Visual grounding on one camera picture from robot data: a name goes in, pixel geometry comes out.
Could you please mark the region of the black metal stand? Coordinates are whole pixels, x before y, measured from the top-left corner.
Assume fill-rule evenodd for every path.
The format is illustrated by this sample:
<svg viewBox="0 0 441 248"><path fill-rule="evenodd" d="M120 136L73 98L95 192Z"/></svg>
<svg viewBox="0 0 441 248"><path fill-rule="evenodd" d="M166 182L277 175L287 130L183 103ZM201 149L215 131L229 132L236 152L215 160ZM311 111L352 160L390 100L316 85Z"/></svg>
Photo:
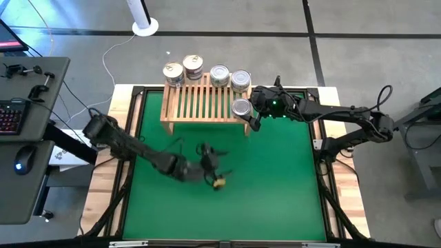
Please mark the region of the black metal stand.
<svg viewBox="0 0 441 248"><path fill-rule="evenodd" d="M393 121L420 186L407 200L441 198L441 87L422 97L413 109Z"/></svg>

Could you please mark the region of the black desk clamp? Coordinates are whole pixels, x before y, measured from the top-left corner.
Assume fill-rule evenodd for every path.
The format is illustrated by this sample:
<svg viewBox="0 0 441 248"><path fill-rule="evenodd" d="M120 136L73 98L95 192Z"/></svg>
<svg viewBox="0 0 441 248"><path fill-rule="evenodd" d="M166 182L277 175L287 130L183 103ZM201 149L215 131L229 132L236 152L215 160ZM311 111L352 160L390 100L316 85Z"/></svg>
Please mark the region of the black desk clamp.
<svg viewBox="0 0 441 248"><path fill-rule="evenodd" d="M46 76L45 83L43 85L36 85L30 90L28 95L29 100L37 103L44 102L44 100L40 97L40 94L49 91L48 82L50 79L55 77L55 75L51 72L45 72L44 75Z"/></svg>
<svg viewBox="0 0 441 248"><path fill-rule="evenodd" d="M27 69L25 66L21 64L16 65L5 65L6 70L4 75L1 75L3 78L11 79L14 75L27 76L29 73L42 74L42 69L39 65L35 65L32 69Z"/></svg>

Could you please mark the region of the white cardboard box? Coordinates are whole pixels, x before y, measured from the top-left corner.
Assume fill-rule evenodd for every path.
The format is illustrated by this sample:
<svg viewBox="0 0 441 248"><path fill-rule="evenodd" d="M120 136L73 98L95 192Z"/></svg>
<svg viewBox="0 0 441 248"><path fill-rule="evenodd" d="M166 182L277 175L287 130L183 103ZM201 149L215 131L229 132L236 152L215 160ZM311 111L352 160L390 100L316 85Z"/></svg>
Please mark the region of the white cardboard box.
<svg viewBox="0 0 441 248"><path fill-rule="evenodd" d="M78 141L84 141L85 144L89 147L92 146L90 140L84 136L81 130L63 130L63 132L71 138L74 138ZM64 172L68 169L88 165L88 162L77 158L74 154L71 154L64 149L61 149L58 146L55 146L52 150L49 165L59 167L59 170L61 172Z"/></svg>

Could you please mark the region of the white post with round base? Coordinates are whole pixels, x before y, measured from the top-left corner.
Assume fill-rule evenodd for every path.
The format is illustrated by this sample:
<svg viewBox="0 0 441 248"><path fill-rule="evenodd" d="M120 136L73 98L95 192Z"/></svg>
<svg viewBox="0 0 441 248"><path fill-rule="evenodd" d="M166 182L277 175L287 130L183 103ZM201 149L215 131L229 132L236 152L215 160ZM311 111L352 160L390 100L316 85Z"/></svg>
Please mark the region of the white post with round base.
<svg viewBox="0 0 441 248"><path fill-rule="evenodd" d="M140 37L152 36L158 31L159 24L150 16L145 0L126 0L130 12L134 18L132 31Z"/></svg>

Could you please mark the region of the green table mat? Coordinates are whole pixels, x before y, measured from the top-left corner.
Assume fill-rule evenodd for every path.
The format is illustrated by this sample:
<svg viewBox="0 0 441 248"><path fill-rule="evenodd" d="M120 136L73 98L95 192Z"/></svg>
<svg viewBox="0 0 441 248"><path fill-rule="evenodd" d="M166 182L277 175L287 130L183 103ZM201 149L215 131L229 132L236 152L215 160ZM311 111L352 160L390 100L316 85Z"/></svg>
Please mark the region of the green table mat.
<svg viewBox="0 0 441 248"><path fill-rule="evenodd" d="M309 127L285 118L264 119L244 135L242 125L176 125L168 134L160 122L163 96L147 95L141 136L154 149L198 161L206 142L229 153L220 172L232 169L226 185L180 183L140 158L127 207L126 239L308 240L325 239L322 207Z"/></svg>

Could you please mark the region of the black backlit keyboard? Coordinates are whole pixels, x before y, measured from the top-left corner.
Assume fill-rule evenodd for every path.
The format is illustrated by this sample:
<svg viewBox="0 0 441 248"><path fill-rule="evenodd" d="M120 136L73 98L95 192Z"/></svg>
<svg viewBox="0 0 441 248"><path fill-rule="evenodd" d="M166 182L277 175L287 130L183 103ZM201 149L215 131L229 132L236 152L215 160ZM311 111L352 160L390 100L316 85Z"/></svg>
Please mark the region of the black backlit keyboard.
<svg viewBox="0 0 441 248"><path fill-rule="evenodd" d="M22 100L0 100L0 136L20 135L29 103Z"/></svg>

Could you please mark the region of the blue and red fish can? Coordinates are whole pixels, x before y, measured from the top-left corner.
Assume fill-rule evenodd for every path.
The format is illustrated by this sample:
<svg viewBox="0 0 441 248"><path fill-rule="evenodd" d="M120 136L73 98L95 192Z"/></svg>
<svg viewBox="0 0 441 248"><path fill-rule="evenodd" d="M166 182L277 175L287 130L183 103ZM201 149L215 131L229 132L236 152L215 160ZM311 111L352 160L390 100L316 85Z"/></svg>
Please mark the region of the blue and red fish can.
<svg viewBox="0 0 441 248"><path fill-rule="evenodd" d="M170 87L182 87L184 84L183 66L178 62L166 63L163 68L165 81Z"/></svg>
<svg viewBox="0 0 441 248"><path fill-rule="evenodd" d="M183 59L183 67L189 80L199 80L203 75L203 58L197 54L187 55Z"/></svg>

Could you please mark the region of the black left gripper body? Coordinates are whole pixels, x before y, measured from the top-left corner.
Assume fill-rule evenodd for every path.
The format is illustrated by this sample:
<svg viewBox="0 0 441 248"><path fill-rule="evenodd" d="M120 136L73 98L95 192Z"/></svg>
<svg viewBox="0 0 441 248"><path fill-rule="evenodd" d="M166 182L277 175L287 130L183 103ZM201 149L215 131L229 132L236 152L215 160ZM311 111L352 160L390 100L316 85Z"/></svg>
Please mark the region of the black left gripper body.
<svg viewBox="0 0 441 248"><path fill-rule="evenodd" d="M214 174L218 169L218 153L208 143L198 145L198 152L201 155L201 167L208 174Z"/></svg>

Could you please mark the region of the dark laptop screen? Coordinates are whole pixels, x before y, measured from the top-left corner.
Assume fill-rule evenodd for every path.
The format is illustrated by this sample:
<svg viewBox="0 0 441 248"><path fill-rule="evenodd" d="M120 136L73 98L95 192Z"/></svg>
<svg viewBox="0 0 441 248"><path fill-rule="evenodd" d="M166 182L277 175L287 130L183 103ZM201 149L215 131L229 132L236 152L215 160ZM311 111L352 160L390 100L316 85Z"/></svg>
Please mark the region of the dark laptop screen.
<svg viewBox="0 0 441 248"><path fill-rule="evenodd" d="M28 50L29 47L0 19L0 53Z"/></svg>

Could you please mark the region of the black computer mouse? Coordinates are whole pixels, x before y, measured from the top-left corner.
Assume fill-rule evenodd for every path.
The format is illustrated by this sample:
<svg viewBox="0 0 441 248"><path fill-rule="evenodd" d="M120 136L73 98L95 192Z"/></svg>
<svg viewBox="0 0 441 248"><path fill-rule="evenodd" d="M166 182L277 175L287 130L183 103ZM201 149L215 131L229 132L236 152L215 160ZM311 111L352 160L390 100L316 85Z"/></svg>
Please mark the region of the black computer mouse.
<svg viewBox="0 0 441 248"><path fill-rule="evenodd" d="M26 145L17 152L14 160L14 171L16 174L26 175L31 171L36 151L37 148L35 146Z"/></svg>

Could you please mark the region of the wooden slatted shelf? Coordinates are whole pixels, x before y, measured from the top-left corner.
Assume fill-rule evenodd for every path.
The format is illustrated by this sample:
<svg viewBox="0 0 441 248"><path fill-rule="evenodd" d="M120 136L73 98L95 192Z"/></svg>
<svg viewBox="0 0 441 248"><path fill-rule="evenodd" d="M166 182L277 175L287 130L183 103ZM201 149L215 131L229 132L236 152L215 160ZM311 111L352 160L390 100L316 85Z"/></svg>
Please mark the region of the wooden slatted shelf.
<svg viewBox="0 0 441 248"><path fill-rule="evenodd" d="M231 104L236 99L247 99L252 87L238 93L230 86L214 87L210 74L203 73L201 79L188 81L181 87L164 85L160 122L168 134L174 133L177 123L241 124L244 135L249 136L251 127L234 116Z"/></svg>

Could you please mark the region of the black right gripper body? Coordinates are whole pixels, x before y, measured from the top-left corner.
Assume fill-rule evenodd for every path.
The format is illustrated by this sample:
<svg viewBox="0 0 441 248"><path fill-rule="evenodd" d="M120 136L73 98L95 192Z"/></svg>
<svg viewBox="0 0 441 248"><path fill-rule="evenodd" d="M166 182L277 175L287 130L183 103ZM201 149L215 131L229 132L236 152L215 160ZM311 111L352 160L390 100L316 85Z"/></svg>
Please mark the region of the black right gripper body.
<svg viewBox="0 0 441 248"><path fill-rule="evenodd" d="M297 119L295 98L279 87L259 85L252 90L249 100L263 118Z"/></svg>

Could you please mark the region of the dark grey desk panel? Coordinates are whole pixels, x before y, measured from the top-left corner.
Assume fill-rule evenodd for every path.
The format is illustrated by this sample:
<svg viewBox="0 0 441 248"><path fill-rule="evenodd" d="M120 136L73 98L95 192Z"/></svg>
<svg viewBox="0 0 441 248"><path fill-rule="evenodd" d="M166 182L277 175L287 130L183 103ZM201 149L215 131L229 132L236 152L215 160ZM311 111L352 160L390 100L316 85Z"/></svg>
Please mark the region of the dark grey desk panel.
<svg viewBox="0 0 441 248"><path fill-rule="evenodd" d="M40 141L43 138L69 64L70 59L67 57L0 58L0 106L19 101L28 106L21 122L20 133L0 134L0 142ZM37 65L42 73L29 72L26 76L14 75L7 79L4 74L6 67L11 65L22 65L27 70ZM48 91L40 93L39 98L42 101L35 103L28 96L32 88L38 85L46 85Z"/></svg>
<svg viewBox="0 0 441 248"><path fill-rule="evenodd" d="M22 225L30 220L54 142L32 143L36 147L32 169L25 175L18 175L15 172L15 158L17 152L26 145L0 144L0 225Z"/></svg>

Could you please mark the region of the black desk beam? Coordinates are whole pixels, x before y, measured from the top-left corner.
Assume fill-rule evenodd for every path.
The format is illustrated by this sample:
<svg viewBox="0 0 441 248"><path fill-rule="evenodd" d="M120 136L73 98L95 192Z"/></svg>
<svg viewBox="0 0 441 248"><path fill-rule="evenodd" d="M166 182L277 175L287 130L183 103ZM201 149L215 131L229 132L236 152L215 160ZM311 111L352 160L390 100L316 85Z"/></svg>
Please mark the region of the black desk beam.
<svg viewBox="0 0 441 248"><path fill-rule="evenodd" d="M96 150L87 146L75 138L64 133L51 123L48 123L43 135L43 140L54 141L55 145L66 150L67 152L75 155L77 158L88 162L89 164L95 164L97 158Z"/></svg>

